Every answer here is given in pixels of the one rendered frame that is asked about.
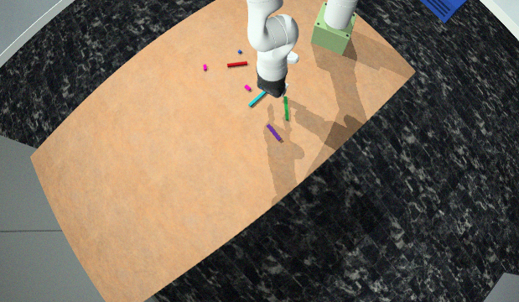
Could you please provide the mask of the turquoise rod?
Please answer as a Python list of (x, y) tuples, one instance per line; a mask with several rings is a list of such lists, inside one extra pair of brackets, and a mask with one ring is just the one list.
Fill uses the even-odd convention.
[(265, 91), (262, 91), (255, 99), (253, 99), (248, 106), (252, 107), (261, 97), (263, 97), (266, 94)]

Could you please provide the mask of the purple rod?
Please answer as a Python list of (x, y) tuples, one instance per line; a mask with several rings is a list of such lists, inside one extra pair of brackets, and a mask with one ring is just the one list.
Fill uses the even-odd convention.
[(275, 132), (275, 130), (272, 128), (272, 126), (270, 124), (267, 125), (267, 128), (271, 131), (271, 133), (274, 135), (274, 137), (280, 141), (281, 138), (278, 136), (278, 134)]

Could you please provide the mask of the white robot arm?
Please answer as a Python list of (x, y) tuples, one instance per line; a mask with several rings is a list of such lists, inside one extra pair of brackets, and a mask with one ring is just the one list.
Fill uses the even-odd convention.
[[(351, 21), (357, 2), (358, 0), (328, 0), (324, 21), (331, 28), (345, 29)], [(258, 64), (264, 70), (281, 70), (298, 41), (296, 21), (287, 14), (268, 18), (282, 7), (283, 0), (247, 0), (247, 5), (247, 35), (251, 46), (257, 50)]]

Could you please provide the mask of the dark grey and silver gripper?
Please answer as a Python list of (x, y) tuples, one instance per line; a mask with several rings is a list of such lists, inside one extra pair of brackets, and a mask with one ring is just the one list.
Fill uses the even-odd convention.
[(297, 64), (298, 60), (299, 56), (291, 51), (288, 54), (287, 64), (277, 71), (264, 70), (257, 61), (257, 87), (275, 98), (283, 97), (288, 87), (288, 84), (284, 83), (288, 73), (288, 64)]

